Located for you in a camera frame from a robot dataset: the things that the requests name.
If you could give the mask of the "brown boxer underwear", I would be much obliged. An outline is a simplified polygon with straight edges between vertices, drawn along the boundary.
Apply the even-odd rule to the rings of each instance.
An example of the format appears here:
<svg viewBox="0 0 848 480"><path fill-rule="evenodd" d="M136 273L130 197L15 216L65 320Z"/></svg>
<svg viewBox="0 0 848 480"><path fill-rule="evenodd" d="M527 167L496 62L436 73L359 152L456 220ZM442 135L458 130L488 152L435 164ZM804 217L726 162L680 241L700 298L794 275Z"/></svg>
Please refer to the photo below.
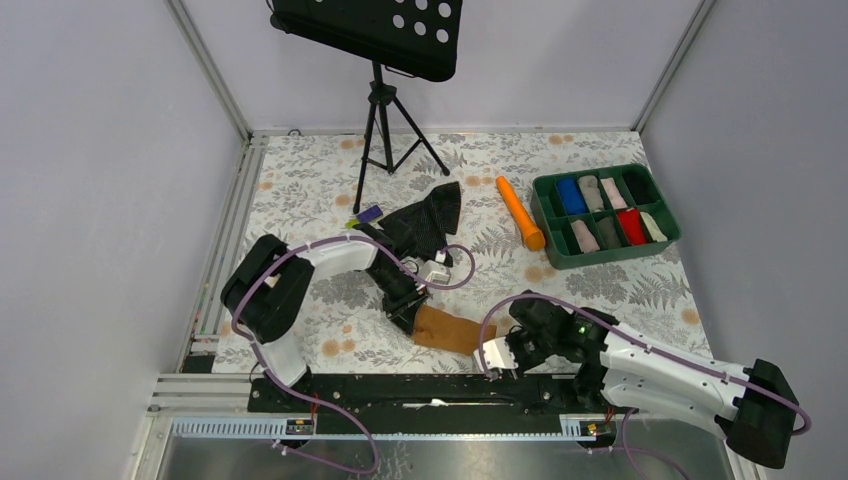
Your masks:
<svg viewBox="0 0 848 480"><path fill-rule="evenodd" d="M423 305L416 314L411 338L419 346L471 356L478 349L480 332L486 342L495 338L497 327L482 328L480 323Z"/></svg>

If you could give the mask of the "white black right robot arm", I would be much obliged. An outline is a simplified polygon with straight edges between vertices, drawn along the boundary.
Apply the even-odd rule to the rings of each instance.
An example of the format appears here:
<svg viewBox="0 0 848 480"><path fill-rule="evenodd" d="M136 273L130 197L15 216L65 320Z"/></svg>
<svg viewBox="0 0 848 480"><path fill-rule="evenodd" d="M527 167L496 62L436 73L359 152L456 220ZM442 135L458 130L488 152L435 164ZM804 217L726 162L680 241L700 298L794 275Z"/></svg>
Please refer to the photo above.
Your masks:
<svg viewBox="0 0 848 480"><path fill-rule="evenodd" d="M739 456L782 469L809 425L783 371L705 358L589 307L525 291L509 302L519 328L495 341L496 369L522 375L552 356L578 365L569 389L583 410L658 413L714 434Z"/></svg>

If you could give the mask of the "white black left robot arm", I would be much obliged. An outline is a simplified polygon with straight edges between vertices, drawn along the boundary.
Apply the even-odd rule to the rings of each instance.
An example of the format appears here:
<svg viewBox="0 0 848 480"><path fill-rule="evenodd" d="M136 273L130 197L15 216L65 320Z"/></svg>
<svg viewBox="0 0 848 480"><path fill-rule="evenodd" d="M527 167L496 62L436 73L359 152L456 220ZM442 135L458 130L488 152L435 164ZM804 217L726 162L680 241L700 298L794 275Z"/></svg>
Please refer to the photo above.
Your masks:
<svg viewBox="0 0 848 480"><path fill-rule="evenodd" d="M411 270L398 264L410 256L407 234L391 237L373 226L356 226L344 236L293 250L278 237L260 237L225 283L220 301L237 321L234 331L257 344L260 364L277 377L272 398L288 411L309 401L309 372L292 328L310 285L347 272L366 273L382 291L387 318L410 334L428 296Z"/></svg>

